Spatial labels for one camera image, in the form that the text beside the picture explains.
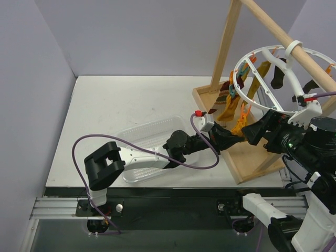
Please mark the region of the white round sock hanger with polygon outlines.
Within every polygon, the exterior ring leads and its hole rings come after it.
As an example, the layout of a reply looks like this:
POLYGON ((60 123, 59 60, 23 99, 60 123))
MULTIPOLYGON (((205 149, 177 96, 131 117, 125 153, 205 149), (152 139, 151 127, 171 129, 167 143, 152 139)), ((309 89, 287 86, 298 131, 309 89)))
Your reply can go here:
POLYGON ((289 55, 289 53, 294 49, 294 46, 300 46, 301 42, 295 40, 289 46, 289 49, 285 49, 284 46, 274 45, 258 48, 252 52, 249 52, 244 57, 242 57, 235 66, 235 71, 233 72, 233 85, 235 87, 235 91, 239 94, 239 96, 251 106, 258 108, 260 110, 270 110, 274 109, 280 113, 294 115, 296 113, 301 114, 304 111, 319 111, 317 106, 315 105, 300 105, 299 102, 310 102, 316 100, 320 97, 325 96, 334 96, 334 91, 326 91, 326 88, 316 79, 316 77, 311 77, 311 80, 307 82, 304 86, 302 86, 292 71, 293 65, 293 56, 289 55), (264 82, 264 78, 261 76, 257 68, 252 63, 250 59, 251 56, 255 56, 257 53, 262 53, 263 57, 266 59, 269 64, 274 65, 274 77, 270 83, 271 87, 276 90, 280 89, 284 85, 284 79, 287 78, 290 87, 293 90, 292 100, 298 104, 298 111, 286 111, 282 108, 274 94, 269 89, 268 85, 264 82), (272 101, 272 107, 265 107, 253 100, 253 96, 249 93, 244 93, 242 91, 240 85, 237 82, 237 77, 241 72, 241 67, 247 65, 252 71, 254 78, 259 82, 259 87, 264 90, 266 96, 272 101))

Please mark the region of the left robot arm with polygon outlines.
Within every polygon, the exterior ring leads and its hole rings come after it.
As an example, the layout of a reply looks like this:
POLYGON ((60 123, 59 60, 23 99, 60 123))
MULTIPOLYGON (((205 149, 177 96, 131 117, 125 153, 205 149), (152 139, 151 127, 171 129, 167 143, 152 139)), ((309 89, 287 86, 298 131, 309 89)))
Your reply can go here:
POLYGON ((107 189, 124 171, 144 168, 164 170, 179 165, 187 167, 187 155, 210 148, 218 156, 220 151, 243 140, 242 136, 233 135, 216 123, 209 130, 208 136, 201 133, 190 136, 177 130, 164 145, 155 148, 145 149, 134 144, 122 148, 115 141, 110 141, 84 159, 89 181, 88 210, 96 216, 105 213, 107 189))

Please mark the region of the mustard sock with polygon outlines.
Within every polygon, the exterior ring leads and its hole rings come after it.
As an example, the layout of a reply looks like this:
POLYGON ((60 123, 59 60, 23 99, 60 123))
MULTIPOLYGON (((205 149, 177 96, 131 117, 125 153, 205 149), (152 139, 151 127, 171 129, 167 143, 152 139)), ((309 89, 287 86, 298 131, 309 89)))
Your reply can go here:
POLYGON ((242 132, 242 128, 247 125, 247 119, 239 119, 237 120, 236 125, 231 129, 232 135, 238 136, 238 137, 244 137, 244 134, 242 132))
POLYGON ((218 121, 229 122, 232 121, 235 115, 236 108, 238 106, 240 100, 239 95, 235 95, 235 97, 227 96, 226 106, 224 111, 217 117, 218 121))

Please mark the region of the teal clothespin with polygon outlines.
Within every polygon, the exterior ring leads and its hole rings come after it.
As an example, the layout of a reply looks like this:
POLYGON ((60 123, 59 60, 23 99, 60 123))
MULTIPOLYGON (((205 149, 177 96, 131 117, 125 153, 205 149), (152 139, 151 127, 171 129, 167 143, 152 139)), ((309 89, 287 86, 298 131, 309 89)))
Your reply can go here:
POLYGON ((233 84, 230 84, 230 85, 229 85, 228 91, 229 91, 229 94, 230 94, 230 96, 231 96, 232 98, 235 97, 235 95, 236 95, 236 90, 235 90, 233 84))

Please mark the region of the maroon striped sock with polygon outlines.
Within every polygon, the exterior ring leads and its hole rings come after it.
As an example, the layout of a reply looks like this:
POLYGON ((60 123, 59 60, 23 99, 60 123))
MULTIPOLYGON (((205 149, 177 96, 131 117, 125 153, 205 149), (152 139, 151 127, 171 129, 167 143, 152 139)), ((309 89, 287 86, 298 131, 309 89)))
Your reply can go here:
POLYGON ((214 104, 208 111, 209 114, 215 113, 217 110, 221 109, 222 106, 226 104, 226 99, 227 99, 227 96, 229 95, 229 85, 230 85, 229 80, 223 82, 219 90, 218 97, 216 98, 214 104))

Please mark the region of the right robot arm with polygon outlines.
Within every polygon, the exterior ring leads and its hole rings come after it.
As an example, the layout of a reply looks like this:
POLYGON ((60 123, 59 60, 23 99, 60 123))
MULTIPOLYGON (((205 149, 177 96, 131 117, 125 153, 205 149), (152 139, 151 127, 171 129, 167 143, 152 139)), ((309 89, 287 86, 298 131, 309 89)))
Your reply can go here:
POLYGON ((335 244, 335 119, 314 117, 302 128, 290 123, 289 116, 269 110, 241 131, 249 144, 265 138, 268 152, 303 167, 311 194, 304 219, 281 212, 256 193, 235 198, 234 211, 256 216, 278 251, 328 251, 335 244))

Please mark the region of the orange clothespin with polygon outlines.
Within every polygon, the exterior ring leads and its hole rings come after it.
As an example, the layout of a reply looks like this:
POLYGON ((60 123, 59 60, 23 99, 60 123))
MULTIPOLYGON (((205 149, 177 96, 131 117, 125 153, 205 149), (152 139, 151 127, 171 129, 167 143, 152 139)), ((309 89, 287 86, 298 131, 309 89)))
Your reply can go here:
POLYGON ((247 119, 249 113, 251 110, 251 105, 248 104, 241 104, 241 109, 240 109, 240 119, 247 119))

